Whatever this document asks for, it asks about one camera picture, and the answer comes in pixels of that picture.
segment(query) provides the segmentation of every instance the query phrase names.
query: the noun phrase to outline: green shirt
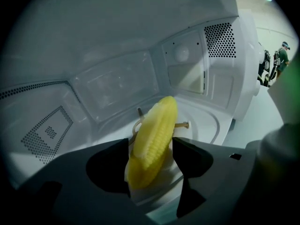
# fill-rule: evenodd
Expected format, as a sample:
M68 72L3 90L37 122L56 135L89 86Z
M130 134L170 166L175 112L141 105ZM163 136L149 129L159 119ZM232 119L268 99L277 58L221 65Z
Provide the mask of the green shirt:
M277 69L282 72L286 67L285 63L289 61L289 59L287 58L286 50L284 48L282 48L279 51L279 57L280 57L280 66Z

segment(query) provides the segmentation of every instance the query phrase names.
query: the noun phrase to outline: white wall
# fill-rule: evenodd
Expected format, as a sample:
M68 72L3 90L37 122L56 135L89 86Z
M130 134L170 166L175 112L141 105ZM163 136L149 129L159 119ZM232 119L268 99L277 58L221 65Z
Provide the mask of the white wall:
M299 39L281 8L275 1L267 0L236 0L238 9L251 9L259 42L271 55L270 68L273 68L273 55L283 41L286 41L291 49L287 52L289 60L292 60L297 52Z

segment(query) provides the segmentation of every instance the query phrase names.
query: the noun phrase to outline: yellow corn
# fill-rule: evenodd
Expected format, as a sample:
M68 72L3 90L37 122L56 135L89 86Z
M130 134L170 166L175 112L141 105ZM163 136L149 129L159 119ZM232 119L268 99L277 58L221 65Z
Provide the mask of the yellow corn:
M164 97L142 121L129 158L127 180L133 189L148 186L158 174L177 120L176 100Z

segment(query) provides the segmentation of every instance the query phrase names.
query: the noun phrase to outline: person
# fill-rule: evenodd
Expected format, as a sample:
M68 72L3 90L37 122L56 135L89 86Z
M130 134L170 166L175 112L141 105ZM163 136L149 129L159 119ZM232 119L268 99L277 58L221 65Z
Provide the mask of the person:
M289 59L287 58L286 51L290 50L289 45L287 42L282 42L282 46L278 49L279 57L280 57L280 65L277 67L277 78L281 75L283 70L286 68L287 65L290 64Z

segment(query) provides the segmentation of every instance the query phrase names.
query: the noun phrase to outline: dotted pattern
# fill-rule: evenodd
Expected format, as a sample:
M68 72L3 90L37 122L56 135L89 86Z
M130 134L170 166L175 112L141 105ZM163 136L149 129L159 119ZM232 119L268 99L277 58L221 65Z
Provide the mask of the dotted pattern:
M235 41L230 23L204 28L210 58L236 58Z
M80 103L80 100L77 96L77 94L75 93L73 87L71 86L71 84L68 81L54 81L54 82L42 82L42 83L36 83L36 84L32 84L32 85L28 85L28 86L22 86L22 87L18 87L15 89L11 89L11 90L7 90L4 91L2 93L0 93L0 100L11 97L15 94L21 93L21 92L26 92L32 89L36 89L36 88L42 88L45 86L50 86L50 85L56 85L56 84L66 84L67 86L70 87L70 89L73 91L75 97L77 98L78 102Z
M52 129L52 127L47 127L47 129L45 130L45 132L52 139L56 136L56 132Z
M50 148L44 140L36 133L36 131L44 124L50 117L52 117L55 113L60 111L64 118L68 121L69 125L67 126L64 133L61 135L59 141L57 142L54 149ZM68 116L66 111L62 106L56 108L53 112L48 114L44 117L37 125L30 130L28 134L21 140L24 143L24 146L38 158L43 164L47 164L52 161L57 153L58 148L60 147L65 135L67 134L68 130L71 128L73 121Z

